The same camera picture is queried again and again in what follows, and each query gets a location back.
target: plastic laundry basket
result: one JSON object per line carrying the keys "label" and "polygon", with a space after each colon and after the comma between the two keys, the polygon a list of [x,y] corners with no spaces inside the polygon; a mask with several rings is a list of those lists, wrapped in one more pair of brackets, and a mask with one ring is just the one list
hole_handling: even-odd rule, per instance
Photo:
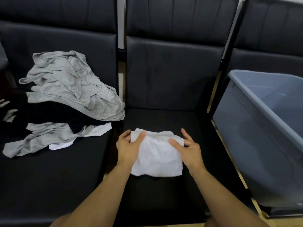
{"label": "plastic laundry basket", "polygon": [[303,208],[303,78],[244,70],[229,77],[213,120],[253,197]]}

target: forearm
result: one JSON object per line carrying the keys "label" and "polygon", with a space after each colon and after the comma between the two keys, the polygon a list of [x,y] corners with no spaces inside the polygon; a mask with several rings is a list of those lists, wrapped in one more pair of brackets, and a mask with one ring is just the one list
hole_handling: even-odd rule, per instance
{"label": "forearm", "polygon": [[193,178],[219,226],[268,227],[206,170],[196,172]]}
{"label": "forearm", "polygon": [[130,172],[117,165],[60,227],[112,227]]}

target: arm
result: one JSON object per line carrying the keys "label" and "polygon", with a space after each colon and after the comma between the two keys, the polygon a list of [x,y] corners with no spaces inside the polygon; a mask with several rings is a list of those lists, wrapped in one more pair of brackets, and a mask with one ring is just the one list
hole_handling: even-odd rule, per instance
{"label": "arm", "polygon": [[184,129],[181,131],[185,137],[184,144],[188,147],[181,146],[173,139],[169,142],[179,151],[209,207],[214,222],[221,227],[268,227],[206,170],[199,144],[194,143]]}
{"label": "arm", "polygon": [[130,143],[130,130],[119,136],[116,143],[118,163],[104,181],[72,212],[58,218],[51,227],[112,227],[131,173],[139,146],[146,132]]}

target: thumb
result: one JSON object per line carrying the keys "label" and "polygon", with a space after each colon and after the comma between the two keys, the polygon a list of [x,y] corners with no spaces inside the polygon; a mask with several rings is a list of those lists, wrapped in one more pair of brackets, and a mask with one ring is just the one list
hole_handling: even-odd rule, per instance
{"label": "thumb", "polygon": [[138,138],[136,139],[136,141],[134,141],[134,143],[138,146],[140,146],[141,142],[143,141],[144,137],[146,135],[146,131],[142,131],[140,133],[140,135],[138,136]]}
{"label": "thumb", "polygon": [[177,149],[177,151],[179,151],[179,152],[181,152],[181,151],[183,151],[183,146],[181,146],[176,140],[174,140],[174,139],[169,139],[169,143],[174,147],[174,148],[176,148]]}

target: black leather chair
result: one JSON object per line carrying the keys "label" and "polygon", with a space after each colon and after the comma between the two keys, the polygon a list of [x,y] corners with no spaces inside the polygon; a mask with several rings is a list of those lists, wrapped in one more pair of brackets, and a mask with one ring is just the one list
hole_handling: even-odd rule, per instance
{"label": "black leather chair", "polygon": [[[200,144],[210,173],[255,211],[206,114],[239,0],[126,1],[124,130],[170,130],[182,136],[185,128]],[[131,175],[115,225],[199,223],[208,217],[208,207],[184,166],[178,177]]]}
{"label": "black leather chair", "polygon": [[[116,0],[0,0],[0,38],[16,80],[32,55],[75,50],[118,89]],[[29,90],[30,86],[17,84]],[[47,225],[72,212],[103,178],[110,132],[9,159],[0,155],[0,226]]]}
{"label": "black leather chair", "polygon": [[[215,111],[233,69],[286,73],[303,77],[303,4],[283,0],[247,0],[239,18],[222,90],[217,91]],[[262,207],[269,218],[302,216],[303,210]]]}

